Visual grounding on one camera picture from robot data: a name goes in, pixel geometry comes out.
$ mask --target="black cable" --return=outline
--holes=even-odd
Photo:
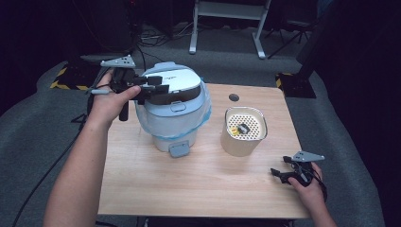
[[[103,85],[97,86],[96,88],[97,88],[97,89],[99,89],[99,88],[102,88],[102,87],[107,87],[107,86],[110,86],[110,83],[106,83],[106,84],[103,84]]]
[[[296,164],[297,166],[299,166],[299,167],[302,169],[302,171],[306,172],[306,173],[309,174],[311,177],[313,177],[316,181],[318,181],[319,185],[321,186],[322,192],[323,192],[324,201],[327,201],[327,187],[326,187],[326,185],[323,183],[322,178],[321,178],[321,176],[319,175],[319,173],[318,173],[313,167],[312,167],[313,172],[310,172],[309,170],[302,168],[298,163],[295,162],[295,164]]]
[[[136,45],[136,47],[138,48],[139,52],[141,52],[142,60],[144,61],[144,71],[147,71],[147,63],[145,61],[144,52],[142,52],[142,50],[141,50],[141,48],[139,47],[138,44]]]
[[[109,227],[118,227],[118,226],[113,225],[113,224],[111,224],[111,223],[107,223],[107,222],[99,221],[99,220],[96,221],[95,225],[109,226]]]
[[[107,46],[107,45],[105,45],[102,41],[100,41],[100,39],[95,35],[95,33],[93,32],[93,30],[90,28],[90,26],[89,26],[87,20],[85,19],[85,17],[84,17],[84,15],[83,15],[82,11],[79,9],[79,7],[78,7],[76,1],[75,1],[75,0],[72,0],[72,3],[73,3],[73,5],[74,5],[74,7],[76,8],[76,10],[77,10],[77,12],[78,12],[80,18],[82,19],[83,23],[86,25],[86,28],[88,29],[89,33],[91,33],[92,37],[97,41],[97,43],[98,43],[100,46],[102,46],[103,48],[105,48],[105,49],[107,49],[107,50],[109,50],[109,51],[112,51],[112,52],[131,52],[132,49],[135,47],[135,45],[134,45],[135,41],[132,41],[132,44],[131,44],[128,48],[126,48],[126,49],[121,49],[121,47],[119,47],[119,46]],[[89,11],[91,12],[91,15],[92,15],[92,11],[91,11],[90,4],[89,4],[88,1],[87,1],[87,4],[88,4]]]
[[[29,202],[30,198],[33,196],[35,191],[39,188],[39,186],[42,184],[44,179],[47,177],[47,175],[53,170],[53,168],[56,166],[56,164],[61,160],[61,158],[67,153],[67,151],[73,146],[75,141],[77,140],[78,136],[80,135],[80,131],[78,131],[77,135],[74,137],[74,139],[71,141],[71,143],[68,145],[68,147],[62,152],[62,154],[59,156],[59,158],[53,163],[53,165],[46,171],[46,173],[42,176],[42,178],[39,180],[39,182],[35,185],[35,187],[32,189],[32,191],[29,193],[29,196],[25,199],[23,205],[21,206],[20,210],[18,211],[17,216],[15,217],[14,222],[12,223],[12,227],[17,226],[18,219],[22,215],[24,208],[26,207],[27,203]]]
[[[153,58],[159,60],[160,62],[166,62],[166,61],[164,61],[164,60],[158,58],[157,56],[154,56],[154,55],[151,55],[151,54],[148,54],[148,53],[145,53],[145,52],[144,52],[144,54],[146,54],[146,55],[148,55],[148,56],[151,56],[151,57],[153,57]]]
[[[147,34],[147,35],[144,37],[144,33],[143,33],[143,34],[142,34],[142,37],[139,37],[139,40],[143,40],[143,39],[146,39],[146,38],[156,38],[156,37],[157,37],[156,42],[153,43],[153,44],[150,44],[150,43],[145,43],[145,42],[143,42],[143,41],[140,41],[140,42],[138,42],[138,43],[141,44],[141,45],[144,46],[144,47],[162,46],[162,45],[164,45],[164,44],[166,44],[166,43],[168,43],[168,42],[180,40],[182,37],[192,34],[192,33],[181,34],[181,33],[183,33],[186,29],[187,29],[187,27],[186,27],[184,30],[181,29],[181,31],[180,31],[178,34],[172,35],[172,39],[168,39],[166,35],[164,35],[164,34],[158,34],[158,33],[157,33],[156,31],[154,31],[154,30],[147,30],[147,33],[150,33],[150,32],[152,31],[153,34]]]
[[[95,89],[95,88],[97,87],[97,85],[99,84],[99,82],[101,81],[101,79],[103,78],[103,76],[107,73],[107,71],[109,71],[109,69],[110,69],[110,67],[101,67],[101,68],[100,68],[100,70],[99,70],[99,72],[98,72],[98,74],[97,74],[97,76],[96,76],[96,78],[95,78],[94,83],[93,83],[92,86],[86,91],[85,94],[88,94],[88,93],[91,91],[91,89]]]

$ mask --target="plastic container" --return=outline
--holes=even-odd
[[[268,135],[263,114],[251,107],[232,107],[225,113],[220,137],[224,150],[236,157],[248,156]]]

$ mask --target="metal stand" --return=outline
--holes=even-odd
[[[191,44],[189,45],[189,53],[195,54],[197,52],[198,17],[214,16],[259,21],[257,31],[253,32],[252,36],[259,59],[265,59],[266,55],[263,51],[259,38],[263,29],[263,25],[265,24],[266,16],[268,15],[270,1],[271,0],[267,0],[265,6],[247,6],[239,4],[202,2],[200,0],[195,0],[194,28],[191,37]]]
[[[299,41],[298,41],[298,43],[300,43],[301,42],[301,38],[302,38],[302,35],[304,34],[305,32],[304,31],[299,31],[294,37],[292,37],[290,40],[288,40],[284,45],[282,45],[280,48],[278,48],[276,51],[274,51],[273,53],[271,53],[269,56],[268,56],[268,59],[271,59],[271,57],[273,57],[275,54],[277,54],[280,50],[282,50],[284,47],[286,47],[287,45],[289,45],[289,44],[291,44],[291,42],[293,41],[293,40],[295,40],[296,38],[298,38],[299,37]]]

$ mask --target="gray carpet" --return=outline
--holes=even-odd
[[[271,60],[259,60],[251,38],[253,28],[232,31],[204,30],[195,55],[189,55],[190,37],[161,46],[141,47],[147,68],[175,61],[194,69],[205,82],[274,87],[279,72],[296,73],[295,60],[302,48],[293,43]],[[285,38],[291,33],[284,32]],[[278,32],[262,39],[267,54],[281,44]],[[138,69],[144,68],[139,51],[133,54]],[[71,119],[84,114],[87,96],[82,91],[50,89],[63,62],[38,80],[38,92],[21,101],[0,118],[0,217],[1,226],[11,226],[24,200],[78,132]],[[315,99],[286,98],[303,150],[323,154],[327,205],[339,226],[384,226],[375,185],[357,150],[327,98],[323,82],[310,78]],[[64,159],[56,165],[30,199],[17,226],[41,226],[47,197]],[[99,216],[117,226],[135,226],[136,217]],[[309,219],[296,226],[312,226]]]

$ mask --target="dark background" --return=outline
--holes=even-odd
[[[163,1],[168,11],[155,15],[154,8],[140,1],[101,2],[2,1],[0,115],[34,94],[38,78],[57,63],[79,63],[79,55],[132,50],[142,20],[166,27],[168,33],[170,25],[188,19],[188,11],[183,9],[188,8],[192,16],[193,7],[188,4],[192,1]],[[313,42],[307,44],[304,57],[314,60],[311,67],[324,81],[336,113],[371,173],[384,218],[391,226],[400,215],[396,207],[401,180],[397,171],[401,150],[401,8],[395,1],[335,2],[335,13],[321,25],[323,33],[314,35]],[[148,19],[159,19],[157,15],[169,18],[168,25]],[[311,51],[313,46],[319,48]]]

